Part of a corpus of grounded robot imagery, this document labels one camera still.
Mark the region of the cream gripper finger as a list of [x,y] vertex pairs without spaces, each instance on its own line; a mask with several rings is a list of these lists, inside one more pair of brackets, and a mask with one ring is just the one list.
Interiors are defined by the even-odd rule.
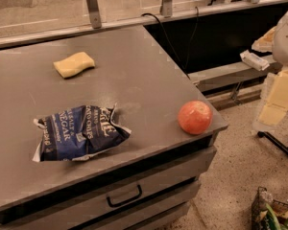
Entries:
[[274,75],[272,80],[258,116],[258,121],[266,126],[276,126],[288,113],[288,68]]

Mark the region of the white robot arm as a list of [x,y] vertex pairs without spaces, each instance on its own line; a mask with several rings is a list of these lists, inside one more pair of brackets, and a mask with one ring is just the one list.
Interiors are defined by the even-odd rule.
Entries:
[[274,77],[257,118],[259,123],[266,126],[276,126],[288,112],[288,12],[276,25],[272,52],[274,60],[281,63],[283,68]]

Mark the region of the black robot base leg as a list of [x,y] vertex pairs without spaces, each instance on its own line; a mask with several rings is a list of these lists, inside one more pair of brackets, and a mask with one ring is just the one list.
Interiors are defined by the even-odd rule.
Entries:
[[262,131],[258,131],[257,132],[257,136],[259,138],[265,137],[267,138],[270,142],[272,142],[277,148],[279,148],[280,150],[282,150],[287,156],[288,156],[288,146],[285,146],[284,144],[282,144],[279,140],[277,140],[277,138],[275,138],[274,135],[272,135],[269,132],[262,132]]

